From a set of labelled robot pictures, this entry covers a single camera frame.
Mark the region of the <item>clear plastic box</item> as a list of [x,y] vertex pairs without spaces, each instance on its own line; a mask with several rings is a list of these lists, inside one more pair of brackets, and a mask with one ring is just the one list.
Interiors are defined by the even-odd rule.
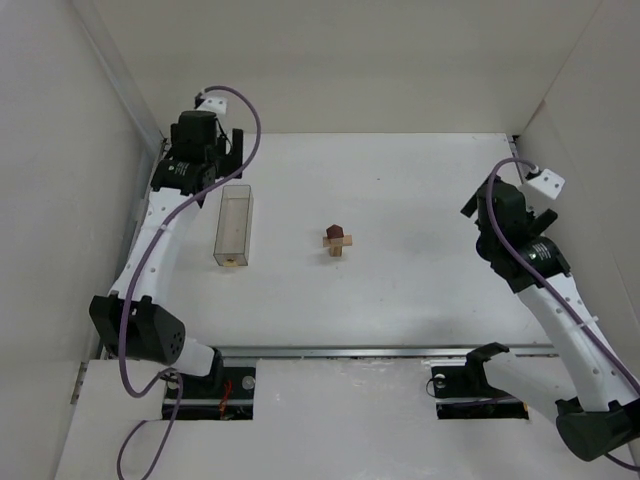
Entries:
[[226,185],[222,189],[213,257],[225,268],[249,263],[253,217],[250,185]]

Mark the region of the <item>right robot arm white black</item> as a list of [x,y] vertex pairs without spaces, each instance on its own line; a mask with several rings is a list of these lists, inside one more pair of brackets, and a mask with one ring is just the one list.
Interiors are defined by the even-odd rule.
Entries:
[[555,425],[567,448],[589,462],[639,437],[639,380],[623,364],[584,304],[570,266],[544,230],[551,209],[528,210],[524,194],[487,179],[462,214],[477,218],[476,250],[533,314],[571,379],[560,385],[494,342],[466,356],[473,394],[512,395]]

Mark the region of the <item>light wood long block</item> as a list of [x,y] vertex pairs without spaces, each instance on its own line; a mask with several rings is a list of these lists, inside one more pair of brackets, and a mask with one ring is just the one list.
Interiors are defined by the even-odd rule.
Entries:
[[351,235],[345,235],[344,237],[333,238],[333,239],[330,239],[328,237],[323,238],[324,248],[349,247],[352,245],[353,245],[353,238]]

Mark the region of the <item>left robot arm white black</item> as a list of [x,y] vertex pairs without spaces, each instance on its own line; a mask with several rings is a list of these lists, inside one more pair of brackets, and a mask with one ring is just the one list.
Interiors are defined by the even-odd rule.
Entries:
[[146,214],[129,258],[108,295],[94,296],[89,315],[113,355],[156,362],[211,381],[220,353],[186,333],[166,307],[180,245],[203,206],[202,191],[242,165],[244,133],[233,143],[213,111],[183,112],[170,129],[170,148],[150,182]]

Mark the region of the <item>dark red triangular block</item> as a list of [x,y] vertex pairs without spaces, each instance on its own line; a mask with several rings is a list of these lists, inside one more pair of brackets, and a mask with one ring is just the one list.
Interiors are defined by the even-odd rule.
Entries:
[[342,239],[345,237],[345,233],[341,226],[333,224],[326,229],[326,237],[328,240]]

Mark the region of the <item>striped dark wood block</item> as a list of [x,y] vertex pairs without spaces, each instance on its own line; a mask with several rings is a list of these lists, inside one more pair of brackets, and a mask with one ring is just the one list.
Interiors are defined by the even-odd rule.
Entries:
[[330,245],[329,246],[329,255],[331,257],[334,257],[334,258],[341,257],[342,254],[343,254],[343,248],[344,248],[344,246],[342,244],[340,244],[340,245],[338,245],[338,244]]

